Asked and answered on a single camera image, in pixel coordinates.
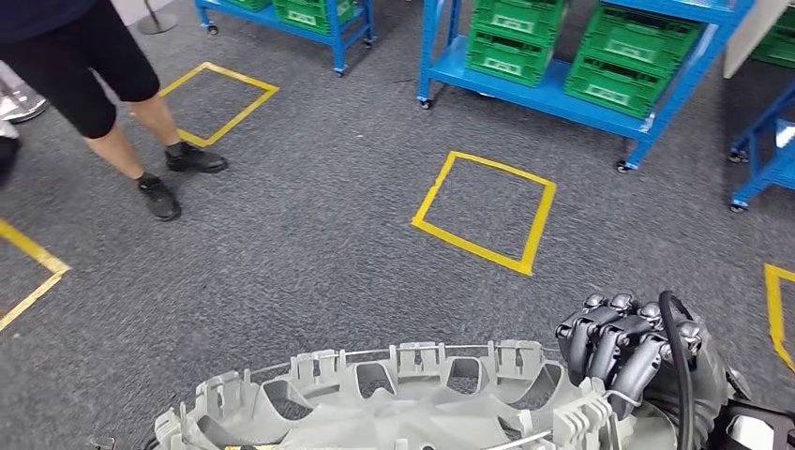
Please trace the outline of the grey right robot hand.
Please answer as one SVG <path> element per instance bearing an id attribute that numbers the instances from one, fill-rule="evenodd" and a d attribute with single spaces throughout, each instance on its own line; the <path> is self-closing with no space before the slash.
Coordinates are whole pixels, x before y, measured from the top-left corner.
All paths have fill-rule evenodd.
<path id="1" fill-rule="evenodd" d="M 671 297 L 669 304 L 671 334 L 656 301 L 641 304 L 628 292 L 588 296 L 554 330 L 570 382 L 601 380 L 614 392 L 610 403 L 620 418 L 648 403 L 675 421 L 680 401 L 672 343 L 678 338 L 693 386 L 696 417 L 712 422 L 733 393 L 728 366 L 705 320 L 677 297 Z"/>

